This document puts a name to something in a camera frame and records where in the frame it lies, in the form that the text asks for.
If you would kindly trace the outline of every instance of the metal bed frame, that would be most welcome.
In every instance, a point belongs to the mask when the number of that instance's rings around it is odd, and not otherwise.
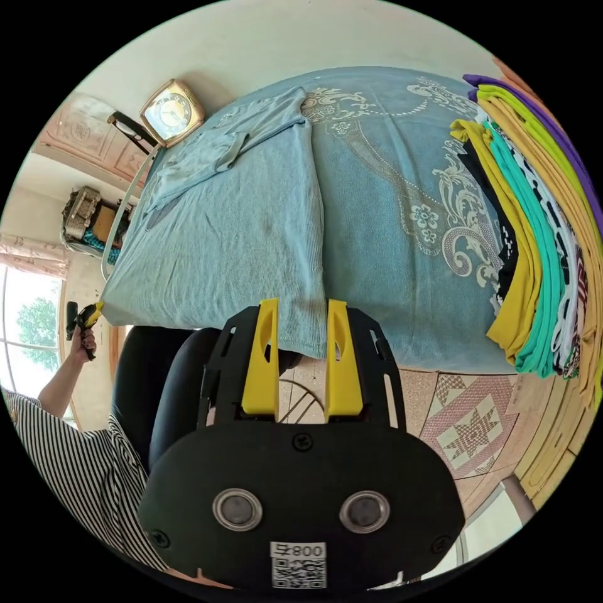
[[[105,243],[105,249],[102,253],[102,258],[100,260],[100,272],[102,274],[102,277],[105,279],[105,282],[107,282],[107,280],[109,279],[109,276],[111,275],[111,272],[112,272],[112,268],[111,268],[111,270],[109,269],[109,266],[110,266],[109,253],[111,252],[111,249],[113,247],[113,242],[115,240],[115,235],[117,233],[117,227],[119,226],[121,217],[124,215],[124,211],[126,211],[126,207],[128,206],[129,199],[132,196],[132,193],[134,192],[136,187],[138,186],[138,183],[140,182],[140,179],[142,178],[145,170],[147,169],[147,167],[149,167],[151,162],[155,159],[157,152],[160,149],[162,149],[162,146],[160,144],[157,144],[153,148],[153,150],[149,153],[149,155],[146,157],[146,159],[143,161],[143,164],[140,166],[139,170],[136,172],[136,175],[132,179],[130,186],[128,186],[128,190],[126,190],[126,194],[123,198],[123,201],[119,204],[119,207],[117,208],[115,218],[113,218],[113,223],[111,224],[109,236],[107,237],[107,242]],[[133,214],[137,210],[138,210],[138,206],[135,206],[134,209],[132,210]]]

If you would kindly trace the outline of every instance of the purple cloth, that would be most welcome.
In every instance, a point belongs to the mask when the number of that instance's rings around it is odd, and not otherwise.
[[[519,99],[542,123],[542,125],[548,130],[548,133],[551,135],[551,137],[557,142],[568,161],[572,164],[572,167],[578,176],[578,180],[580,180],[580,184],[584,189],[586,198],[589,201],[595,222],[599,227],[599,232],[603,237],[603,211],[601,211],[599,199],[597,198],[595,189],[592,186],[589,174],[586,171],[582,160],[580,159],[580,155],[578,155],[578,151],[576,151],[576,149],[573,147],[573,144],[570,142],[569,138],[567,138],[565,132],[563,132],[563,130],[557,125],[555,120],[551,119],[551,117],[547,115],[546,112],[543,111],[536,103],[534,103],[530,97],[513,88],[513,86],[505,84],[505,82],[495,80],[494,78],[487,77],[485,75],[471,75],[469,73],[465,74],[463,79],[471,86],[475,86],[475,88],[470,90],[467,94],[470,101],[477,102],[477,86],[479,86],[479,84],[499,86],[500,88],[508,90],[513,96],[515,96],[515,98]]]

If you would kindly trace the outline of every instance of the yellow shirt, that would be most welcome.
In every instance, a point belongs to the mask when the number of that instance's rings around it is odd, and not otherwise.
[[[553,158],[555,163],[559,166],[572,188],[578,193],[584,209],[589,216],[590,223],[593,230],[597,233],[599,240],[599,246],[603,251],[603,241],[599,235],[599,227],[595,221],[595,217],[592,213],[589,201],[586,197],[584,189],[580,184],[580,179],[573,169],[569,159],[565,156],[561,147],[557,144],[557,141],[548,133],[548,130],[542,125],[538,118],[512,93],[500,86],[492,86],[486,84],[480,84],[479,90],[477,91],[478,103],[479,99],[484,101],[491,101],[495,106],[500,107],[507,105],[521,118],[522,128],[525,130],[528,136],[531,136],[540,146]]]
[[[477,102],[498,123],[542,178],[565,213],[582,248],[589,293],[580,340],[579,386],[580,394],[590,401],[595,396],[595,391],[600,391],[600,385],[597,388],[595,381],[600,371],[603,328],[603,261],[599,252],[600,239],[584,211],[584,203],[578,192],[546,149],[526,132],[523,120],[496,97],[491,96],[489,100],[485,100],[478,96]]]
[[[507,360],[515,365],[515,356],[530,336],[536,312],[542,264],[534,232],[509,183],[503,176],[488,143],[491,135],[474,121],[458,119],[450,126],[451,135],[461,142],[471,141],[502,210],[506,214],[517,242],[517,265],[509,291],[487,336],[504,351]]]

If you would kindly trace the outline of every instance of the clock face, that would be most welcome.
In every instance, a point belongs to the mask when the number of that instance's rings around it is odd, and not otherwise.
[[[156,132],[166,139],[186,130],[192,109],[184,96],[177,92],[167,92],[149,107],[146,117]]]

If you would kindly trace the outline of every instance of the tree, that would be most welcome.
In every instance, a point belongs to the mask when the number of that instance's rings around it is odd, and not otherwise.
[[[21,343],[56,347],[57,309],[51,301],[38,297],[31,304],[24,305],[19,310],[17,325],[21,329]],[[57,355],[48,350],[24,348],[23,353],[49,371],[58,369]]]

